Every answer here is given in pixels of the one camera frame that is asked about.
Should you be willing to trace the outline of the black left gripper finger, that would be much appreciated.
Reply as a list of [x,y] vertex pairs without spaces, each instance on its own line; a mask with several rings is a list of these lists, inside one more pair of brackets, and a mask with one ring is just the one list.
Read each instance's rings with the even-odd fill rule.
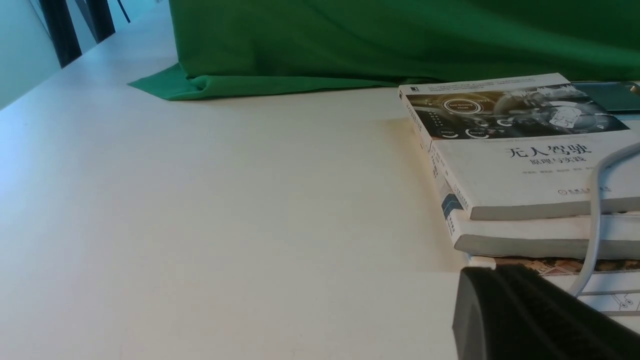
[[466,267],[452,322],[460,360],[637,360],[637,332],[522,265]]

